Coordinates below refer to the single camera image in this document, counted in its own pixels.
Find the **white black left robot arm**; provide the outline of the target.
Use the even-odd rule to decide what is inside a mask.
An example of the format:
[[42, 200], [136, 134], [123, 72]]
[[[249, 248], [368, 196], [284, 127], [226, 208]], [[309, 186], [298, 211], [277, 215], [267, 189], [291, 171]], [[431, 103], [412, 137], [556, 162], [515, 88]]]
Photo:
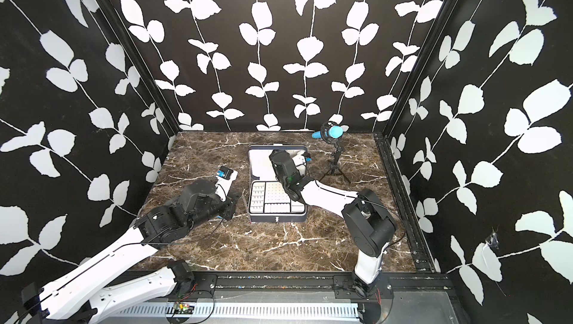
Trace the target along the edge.
[[22, 291], [18, 322], [99, 323], [124, 309], [172, 294], [186, 297], [200, 286], [184, 261], [114, 285], [113, 280], [160, 249], [181, 243], [196, 227], [220, 216], [234, 216], [232, 180], [200, 179], [176, 198], [135, 220], [118, 240], [67, 275]]

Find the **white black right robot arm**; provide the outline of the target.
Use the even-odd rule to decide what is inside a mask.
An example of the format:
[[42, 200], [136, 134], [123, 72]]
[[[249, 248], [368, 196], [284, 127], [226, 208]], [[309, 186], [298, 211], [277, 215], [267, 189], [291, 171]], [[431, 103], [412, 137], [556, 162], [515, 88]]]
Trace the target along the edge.
[[359, 250], [353, 271], [355, 291], [361, 297], [371, 295], [381, 273], [383, 255], [398, 229], [376, 193], [368, 188], [344, 191], [324, 185], [310, 175], [303, 175], [291, 155], [282, 149], [274, 149], [269, 160], [276, 179], [291, 200], [320, 207], [344, 219]]

